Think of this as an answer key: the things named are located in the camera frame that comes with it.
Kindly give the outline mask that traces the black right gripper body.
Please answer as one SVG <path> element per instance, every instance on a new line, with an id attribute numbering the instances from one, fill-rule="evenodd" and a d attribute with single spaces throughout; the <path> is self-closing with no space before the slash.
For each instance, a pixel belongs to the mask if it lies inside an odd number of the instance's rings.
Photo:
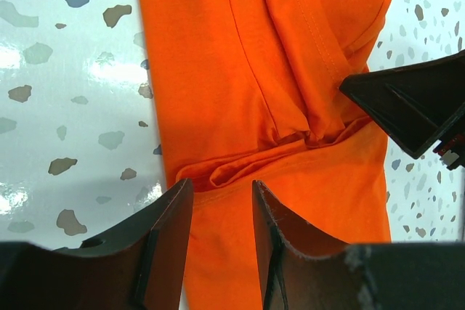
<path id="1" fill-rule="evenodd" d="M 441 138 L 433 153 L 440 157 L 449 171 L 464 167 L 464 133 Z"/>

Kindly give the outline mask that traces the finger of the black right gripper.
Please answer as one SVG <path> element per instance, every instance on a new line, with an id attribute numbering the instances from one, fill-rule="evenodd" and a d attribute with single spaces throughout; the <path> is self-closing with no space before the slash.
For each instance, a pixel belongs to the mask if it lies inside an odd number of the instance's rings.
<path id="1" fill-rule="evenodd" d="M 409 156 L 464 156 L 464 52 L 347 76 L 339 90 Z"/>

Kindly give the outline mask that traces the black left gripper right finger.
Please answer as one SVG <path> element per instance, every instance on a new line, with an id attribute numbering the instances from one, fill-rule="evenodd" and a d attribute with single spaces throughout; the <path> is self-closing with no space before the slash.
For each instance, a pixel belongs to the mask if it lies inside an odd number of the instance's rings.
<path id="1" fill-rule="evenodd" d="M 252 184 L 264 309 L 462 309 L 464 244 L 349 245 Z"/>

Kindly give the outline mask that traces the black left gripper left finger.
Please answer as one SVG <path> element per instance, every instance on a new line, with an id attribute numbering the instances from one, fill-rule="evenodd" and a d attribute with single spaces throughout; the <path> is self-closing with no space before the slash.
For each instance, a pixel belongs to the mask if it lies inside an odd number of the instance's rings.
<path id="1" fill-rule="evenodd" d="M 193 183 L 79 248 L 1 244 L 2 309 L 178 309 L 193 214 Z"/>

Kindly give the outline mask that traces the orange t shirt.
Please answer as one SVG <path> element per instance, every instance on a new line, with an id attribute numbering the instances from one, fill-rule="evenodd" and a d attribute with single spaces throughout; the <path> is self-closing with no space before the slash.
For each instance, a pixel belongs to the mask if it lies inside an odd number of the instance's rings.
<path id="1" fill-rule="evenodd" d="M 340 91 L 391 0 L 139 0 L 166 183 L 189 178 L 191 309 L 260 309 L 252 190 L 348 243 L 388 242 L 386 134 Z"/>

